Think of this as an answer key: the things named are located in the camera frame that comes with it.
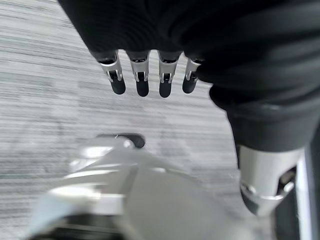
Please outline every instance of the robotic hand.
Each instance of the robotic hand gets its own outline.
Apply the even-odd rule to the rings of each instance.
[[[149,51],[158,50],[164,98],[184,51],[183,91],[191,93],[198,78],[212,83],[210,98],[226,111],[248,209],[266,216],[286,197],[320,120],[319,1],[59,3],[118,95],[126,90],[118,49],[127,52],[142,97]]]
[[[255,240],[195,179],[142,148],[139,135],[99,135],[36,205],[28,240]]]

